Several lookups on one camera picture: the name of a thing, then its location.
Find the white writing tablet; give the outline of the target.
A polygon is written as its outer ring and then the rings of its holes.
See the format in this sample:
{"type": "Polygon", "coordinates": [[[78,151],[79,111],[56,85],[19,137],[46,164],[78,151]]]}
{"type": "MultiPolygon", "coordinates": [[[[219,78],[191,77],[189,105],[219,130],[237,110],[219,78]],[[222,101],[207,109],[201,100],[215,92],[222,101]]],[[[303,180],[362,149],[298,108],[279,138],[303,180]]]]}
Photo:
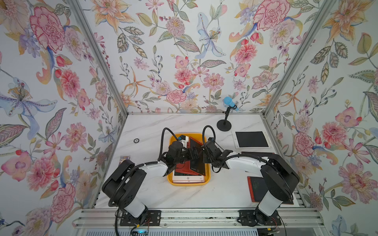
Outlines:
{"type": "Polygon", "coordinates": [[[272,142],[265,131],[232,131],[236,148],[272,148],[272,142]]]}

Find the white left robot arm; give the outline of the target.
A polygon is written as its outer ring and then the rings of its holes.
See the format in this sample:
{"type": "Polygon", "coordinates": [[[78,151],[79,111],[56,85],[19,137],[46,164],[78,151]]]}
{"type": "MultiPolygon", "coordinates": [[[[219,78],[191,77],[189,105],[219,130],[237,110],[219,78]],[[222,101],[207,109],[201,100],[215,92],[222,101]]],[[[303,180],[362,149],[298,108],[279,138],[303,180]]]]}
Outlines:
{"type": "Polygon", "coordinates": [[[137,198],[137,193],[145,180],[166,177],[176,170],[178,164],[200,158],[201,146],[185,147],[174,141],[168,151],[161,152],[156,161],[135,164],[124,161],[105,181],[102,192],[109,198],[108,206],[131,216],[135,222],[147,219],[148,208],[137,198]]]}

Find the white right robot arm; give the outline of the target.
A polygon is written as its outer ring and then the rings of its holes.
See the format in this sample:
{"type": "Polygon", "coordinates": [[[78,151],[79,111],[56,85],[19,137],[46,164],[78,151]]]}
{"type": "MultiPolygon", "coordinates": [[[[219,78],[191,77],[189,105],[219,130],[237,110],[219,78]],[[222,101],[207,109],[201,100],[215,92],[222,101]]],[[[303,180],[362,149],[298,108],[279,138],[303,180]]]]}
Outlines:
{"type": "Polygon", "coordinates": [[[235,154],[232,150],[221,150],[216,146],[215,139],[203,142],[202,149],[206,162],[212,167],[236,169],[252,174],[260,173],[267,187],[263,199],[253,211],[239,215],[238,222],[254,227],[266,226],[283,202],[292,201],[293,192],[299,184],[299,176],[277,154],[263,158],[248,153],[235,154]]]}

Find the red writing tablet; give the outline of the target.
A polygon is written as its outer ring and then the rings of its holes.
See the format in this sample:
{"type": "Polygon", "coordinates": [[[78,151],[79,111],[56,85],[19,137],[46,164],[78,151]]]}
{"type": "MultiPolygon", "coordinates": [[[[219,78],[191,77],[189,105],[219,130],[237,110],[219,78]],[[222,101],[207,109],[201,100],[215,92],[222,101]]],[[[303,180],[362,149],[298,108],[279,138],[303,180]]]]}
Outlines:
{"type": "Polygon", "coordinates": [[[190,151],[192,159],[190,161],[190,169],[198,175],[206,175],[206,167],[203,162],[203,148],[202,143],[190,137],[189,139],[190,151]]]}
{"type": "Polygon", "coordinates": [[[184,176],[200,176],[201,174],[191,169],[191,162],[186,161],[182,164],[177,164],[175,169],[175,175],[184,176]]]}
{"type": "Polygon", "coordinates": [[[274,153],[271,152],[250,152],[250,151],[242,151],[242,154],[248,154],[248,155],[253,155],[257,157],[271,157],[274,155],[274,153]]]}
{"type": "Polygon", "coordinates": [[[263,178],[247,177],[248,187],[250,191],[251,201],[259,203],[263,200],[265,194],[268,192],[268,187],[263,178]]]}

